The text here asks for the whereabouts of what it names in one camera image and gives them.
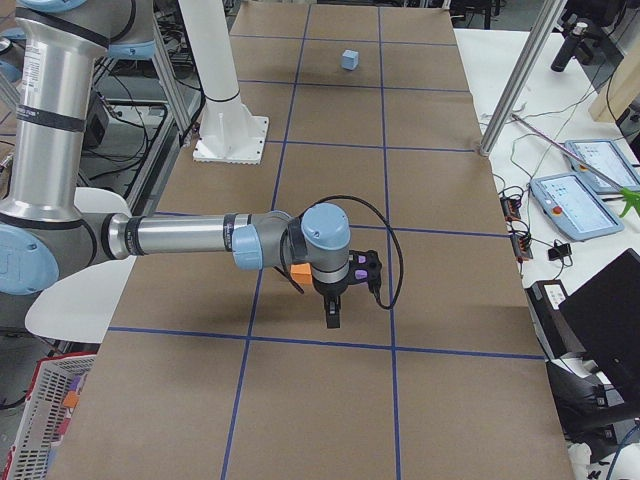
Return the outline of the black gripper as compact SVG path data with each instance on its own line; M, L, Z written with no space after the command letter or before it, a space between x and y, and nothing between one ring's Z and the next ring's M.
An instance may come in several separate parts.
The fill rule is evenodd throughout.
M348 282L340 280L338 282L325 283L313 279L315 290L324 297L325 320L328 329L335 329L341 326L341 295L347 290Z

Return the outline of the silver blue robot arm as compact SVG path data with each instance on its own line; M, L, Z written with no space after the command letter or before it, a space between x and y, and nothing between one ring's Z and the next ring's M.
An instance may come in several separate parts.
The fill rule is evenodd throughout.
M340 324L351 232L321 202L292 217L265 214L145 217L82 212L75 192L95 61L149 58L149 1L21 1L26 35L16 149L1 202L1 320L22 326L39 294L91 266L156 253L226 251L245 270L307 263L326 323Z

